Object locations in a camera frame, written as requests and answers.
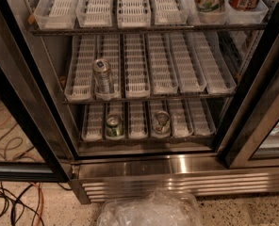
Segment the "stainless steel fridge body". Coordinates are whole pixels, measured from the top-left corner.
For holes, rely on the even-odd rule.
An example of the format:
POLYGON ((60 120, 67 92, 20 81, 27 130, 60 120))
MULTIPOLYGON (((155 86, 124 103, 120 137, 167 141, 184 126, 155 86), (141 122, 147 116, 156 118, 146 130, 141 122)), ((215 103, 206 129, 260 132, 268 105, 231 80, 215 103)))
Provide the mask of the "stainless steel fridge body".
MULTIPOLYGON (((118 27, 117 1, 113 0, 112 26, 110 27, 118 27)), ((271 0, 262 1, 269 11, 261 24, 268 24, 275 6, 279 2, 271 0)), ((153 142, 127 145, 79 145, 79 141, 83 140, 81 134, 86 105, 69 105, 75 111, 75 159, 73 162, 73 178, 65 183, 70 185, 79 201, 86 204, 104 202, 111 199, 141 198, 157 188, 167 189, 176 193, 191 193, 196 196, 279 191, 279 165, 230 169, 222 155, 226 149, 224 142, 236 127, 235 115, 239 112, 239 108, 246 95, 244 91, 240 92, 238 90, 241 80, 249 68, 250 61, 264 30, 206 31, 217 33, 222 56, 236 83, 236 88, 233 91, 236 93, 234 97, 205 99, 216 127, 216 132, 212 135, 214 136, 212 143, 183 142, 169 144, 153 142)), ((197 32, 149 34, 167 35, 171 53, 169 36, 172 33, 182 33, 188 40, 189 48, 196 55, 189 34, 197 32)), ((123 36, 126 34, 102 35, 120 36, 120 98, 127 98, 125 96, 123 64, 123 36)), ((160 95, 153 94, 146 42, 147 34, 139 35, 144 37, 145 43, 147 71, 150 81, 149 96, 160 95)), ((68 64, 65 66, 66 73, 60 78, 64 93, 72 57, 73 36, 62 37, 68 37, 72 40, 68 64)), ((153 137, 151 135, 149 102, 143 101, 148 137, 153 137)), ((128 135, 130 102, 121 103, 123 104, 125 138, 130 138, 128 135)), ((263 143, 254 155, 256 158, 268 159, 274 154, 279 157, 279 149, 266 149, 263 143)), ((0 159, 0 180, 35 181, 8 179, 6 177, 7 165, 11 162, 41 163, 42 161, 42 157, 31 143, 30 149, 14 151, 12 157, 8 160, 0 159)))

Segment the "left glass fridge door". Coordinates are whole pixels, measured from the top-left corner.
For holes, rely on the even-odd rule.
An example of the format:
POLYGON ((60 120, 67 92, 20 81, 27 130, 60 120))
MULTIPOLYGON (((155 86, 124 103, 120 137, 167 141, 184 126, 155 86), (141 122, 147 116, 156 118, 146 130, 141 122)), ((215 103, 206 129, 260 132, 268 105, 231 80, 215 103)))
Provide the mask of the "left glass fridge door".
POLYGON ((39 0, 0 0, 0 99, 42 157, 7 165, 14 180, 73 178, 75 111, 64 103, 71 39, 35 36, 27 19, 39 0))

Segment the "right glass fridge door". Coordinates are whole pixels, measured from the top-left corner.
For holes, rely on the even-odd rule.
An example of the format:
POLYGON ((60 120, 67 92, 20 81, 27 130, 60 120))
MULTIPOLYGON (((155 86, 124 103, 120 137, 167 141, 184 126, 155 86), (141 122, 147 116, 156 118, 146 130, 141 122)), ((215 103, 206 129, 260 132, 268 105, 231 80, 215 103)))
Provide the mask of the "right glass fridge door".
POLYGON ((230 169, 279 165, 279 157, 258 159, 254 155, 279 122, 279 4, 271 15, 241 80, 246 93, 236 127, 225 140, 222 153, 230 169))

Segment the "clear crumpled plastic bag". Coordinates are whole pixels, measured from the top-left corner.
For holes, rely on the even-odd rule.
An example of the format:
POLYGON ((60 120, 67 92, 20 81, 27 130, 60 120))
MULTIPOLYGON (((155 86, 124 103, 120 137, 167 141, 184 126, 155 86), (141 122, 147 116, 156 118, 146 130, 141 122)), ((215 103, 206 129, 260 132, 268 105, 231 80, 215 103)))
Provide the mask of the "clear crumpled plastic bag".
POLYGON ((97 226, 203 226, 196 198, 157 188, 145 198, 105 202, 97 226))

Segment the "glass fridge door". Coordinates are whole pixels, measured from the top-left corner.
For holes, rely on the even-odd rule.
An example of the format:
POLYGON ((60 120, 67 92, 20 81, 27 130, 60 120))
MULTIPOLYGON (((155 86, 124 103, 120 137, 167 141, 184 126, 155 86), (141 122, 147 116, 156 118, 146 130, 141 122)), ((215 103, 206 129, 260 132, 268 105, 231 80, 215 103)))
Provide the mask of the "glass fridge door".
POLYGON ((7 165, 14 180, 73 178, 75 111, 64 103, 71 39, 35 36, 27 19, 39 0, 0 0, 0 99, 42 157, 7 165))
POLYGON ((241 80, 246 93, 236 127, 225 140, 222 153, 230 169, 279 165, 279 157, 258 159, 254 155, 279 122, 279 4, 271 15, 241 80))

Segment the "silver blue can middle shelf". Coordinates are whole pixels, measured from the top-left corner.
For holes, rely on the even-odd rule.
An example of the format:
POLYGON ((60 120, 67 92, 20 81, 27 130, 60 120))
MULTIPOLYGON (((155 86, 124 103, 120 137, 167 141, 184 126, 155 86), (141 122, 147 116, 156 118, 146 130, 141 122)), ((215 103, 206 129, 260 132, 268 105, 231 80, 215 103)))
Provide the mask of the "silver blue can middle shelf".
POLYGON ((104 58, 95 59, 92 68, 99 92, 103 94, 113 93, 114 82, 109 62, 104 58))

